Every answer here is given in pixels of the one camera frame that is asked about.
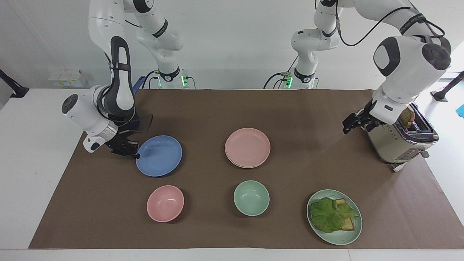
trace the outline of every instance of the bread slice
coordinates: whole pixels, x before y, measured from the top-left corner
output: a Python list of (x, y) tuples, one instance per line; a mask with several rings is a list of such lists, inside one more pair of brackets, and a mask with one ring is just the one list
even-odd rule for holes
[[(346, 203), (347, 201), (344, 198), (335, 199), (335, 204)], [(340, 230), (344, 231), (354, 231), (353, 221), (351, 218), (345, 218), (345, 222)]]
[(400, 121), (403, 126), (408, 129), (411, 127), (412, 122), (416, 119), (416, 114), (414, 113), (414, 110), (408, 106), (406, 109), (402, 111), (400, 116), (398, 117), (398, 120)]

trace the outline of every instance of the brown table cover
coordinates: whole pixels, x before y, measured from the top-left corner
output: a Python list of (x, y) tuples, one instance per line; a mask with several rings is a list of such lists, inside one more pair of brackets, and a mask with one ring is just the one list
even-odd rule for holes
[[(141, 143), (157, 135), (182, 145), (168, 176), (143, 175), (135, 161), (79, 143), (29, 248), (464, 248), (464, 228), (424, 159), (400, 173), (382, 163), (367, 135), (344, 135), (342, 120), (372, 91), (141, 90), (139, 115), (155, 119)], [(244, 127), (271, 141), (267, 161), (241, 169), (224, 153), (228, 136)], [(233, 191), (245, 180), (269, 190), (269, 208), (246, 217)], [(153, 190), (175, 185), (182, 213), (157, 223), (146, 212)], [(363, 219), (358, 240), (334, 246), (306, 217), (309, 197), (335, 189), (351, 197)]]

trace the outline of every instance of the pink plate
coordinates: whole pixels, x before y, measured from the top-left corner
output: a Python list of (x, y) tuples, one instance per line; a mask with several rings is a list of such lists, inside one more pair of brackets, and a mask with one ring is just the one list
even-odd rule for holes
[(184, 208), (184, 195), (175, 186), (159, 187), (151, 193), (147, 201), (148, 215), (157, 222), (169, 222)]
[(243, 128), (232, 133), (226, 141), (226, 156), (241, 168), (255, 168), (263, 164), (271, 152), (267, 136), (253, 128)]

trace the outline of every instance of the white table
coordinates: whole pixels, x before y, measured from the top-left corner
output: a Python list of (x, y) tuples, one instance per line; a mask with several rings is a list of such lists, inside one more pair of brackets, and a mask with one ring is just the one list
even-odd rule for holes
[[(437, 83), (432, 89), (444, 85)], [(28, 250), (69, 159), (76, 145), (80, 146), (81, 130), (60, 109), (63, 100), (75, 92), (31, 89), (0, 111), (0, 260), (464, 260), (464, 249)], [(456, 86), (447, 97), (450, 102), (437, 104), (425, 92), (417, 104), (440, 135), (440, 142), (429, 149), (427, 163), (464, 223), (464, 119), (455, 112), (464, 103), (464, 85)]]

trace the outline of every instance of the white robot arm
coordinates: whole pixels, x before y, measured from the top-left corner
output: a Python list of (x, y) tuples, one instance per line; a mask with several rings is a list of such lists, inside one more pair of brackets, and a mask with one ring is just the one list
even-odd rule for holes
[(451, 62), (448, 40), (436, 35), (430, 28), (432, 23), (407, 0), (320, 0), (314, 16), (318, 28), (298, 31), (292, 37), (292, 46), (300, 56), (291, 71), (292, 86), (308, 87), (317, 66), (314, 51), (338, 46), (338, 15), (349, 7), (356, 8), (366, 19), (398, 28), (402, 36), (389, 37), (377, 47), (374, 63), (386, 79), (362, 115), (353, 113), (343, 121), (345, 134), (362, 125), (371, 130), (381, 123), (393, 124), (419, 93), (443, 75)]
[(159, 73), (172, 76), (172, 80), (179, 78), (175, 74), (179, 67), (171, 53), (182, 48), (179, 32), (168, 27), (152, 0), (91, 0), (90, 38), (108, 59), (111, 85), (97, 85), (69, 96), (62, 113), (87, 133), (84, 147), (88, 152), (106, 144), (113, 153), (138, 158), (138, 142), (120, 134), (122, 128), (133, 128), (131, 122), (138, 117), (131, 88), (129, 46), (124, 36), (124, 12), (136, 13), (145, 28), (140, 28), (137, 35), (143, 34), (138, 38), (154, 54)]

